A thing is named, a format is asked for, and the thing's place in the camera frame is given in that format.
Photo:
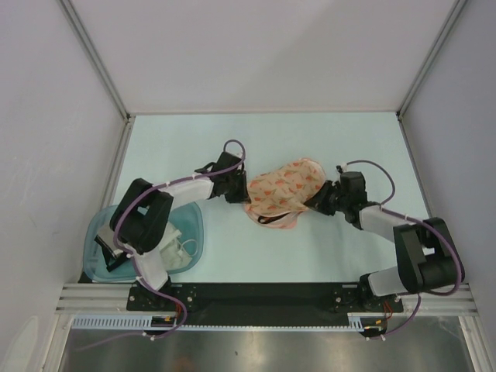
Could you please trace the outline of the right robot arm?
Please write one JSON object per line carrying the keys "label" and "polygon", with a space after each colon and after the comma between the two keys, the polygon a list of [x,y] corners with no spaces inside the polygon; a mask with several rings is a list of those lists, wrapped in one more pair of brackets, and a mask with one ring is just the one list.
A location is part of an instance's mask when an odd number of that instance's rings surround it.
{"label": "right robot arm", "polygon": [[465,272],[446,222],[408,217],[370,201],[362,173],[342,172],[305,205],[323,215],[340,212],[355,228],[394,244],[396,265],[359,279],[357,301],[363,309],[375,311],[397,295],[450,296],[459,290]]}

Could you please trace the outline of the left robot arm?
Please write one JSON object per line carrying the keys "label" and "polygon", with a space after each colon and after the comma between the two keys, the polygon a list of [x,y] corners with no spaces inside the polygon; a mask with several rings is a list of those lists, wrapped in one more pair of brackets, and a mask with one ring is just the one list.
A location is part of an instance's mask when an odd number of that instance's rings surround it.
{"label": "left robot arm", "polygon": [[190,176],[156,185],[137,178],[129,186],[110,221],[113,245],[129,256],[138,282],[146,288],[143,298],[152,308],[166,308],[171,300],[160,255],[171,212],[221,196],[228,203],[248,202],[244,160],[244,155],[224,150],[216,162]]}

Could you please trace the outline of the pink mesh laundry bag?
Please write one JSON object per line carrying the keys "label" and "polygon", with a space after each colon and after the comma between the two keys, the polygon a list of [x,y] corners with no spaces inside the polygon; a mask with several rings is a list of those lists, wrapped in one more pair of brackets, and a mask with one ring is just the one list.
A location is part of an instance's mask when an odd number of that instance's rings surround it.
{"label": "pink mesh laundry bag", "polygon": [[247,185],[250,203],[245,213],[257,225],[271,229],[292,229],[305,202],[326,182],[326,173],[314,160],[301,158],[271,172],[256,176]]}

